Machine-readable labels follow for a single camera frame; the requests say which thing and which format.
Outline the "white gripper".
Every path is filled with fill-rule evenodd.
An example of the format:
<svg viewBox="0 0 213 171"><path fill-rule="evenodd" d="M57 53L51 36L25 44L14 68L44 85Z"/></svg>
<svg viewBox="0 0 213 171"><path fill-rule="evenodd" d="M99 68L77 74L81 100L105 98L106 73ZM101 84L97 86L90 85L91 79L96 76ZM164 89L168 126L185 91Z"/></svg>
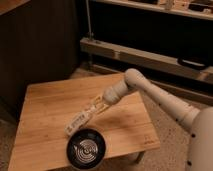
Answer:
<svg viewBox="0 0 213 171"><path fill-rule="evenodd" d="M106 103L103 103L102 95L99 94L93 98L89 106L95 108L95 113L100 114L109 108L108 104L118 103L125 95L128 94L127 84L121 80L118 83L108 87L103 93L103 99Z"/></svg>

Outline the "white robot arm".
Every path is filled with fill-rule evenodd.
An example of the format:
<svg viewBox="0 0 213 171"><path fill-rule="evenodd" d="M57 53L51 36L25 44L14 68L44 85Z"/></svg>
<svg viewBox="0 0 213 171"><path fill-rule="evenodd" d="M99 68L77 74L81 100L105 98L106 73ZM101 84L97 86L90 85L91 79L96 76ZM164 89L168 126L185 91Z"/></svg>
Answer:
<svg viewBox="0 0 213 171"><path fill-rule="evenodd" d="M124 72L119 82L108 87L91 102L93 113L102 113L134 91L146 93L187 131L191 129L193 120L200 112L198 108L151 83L137 69L130 68Z"/></svg>

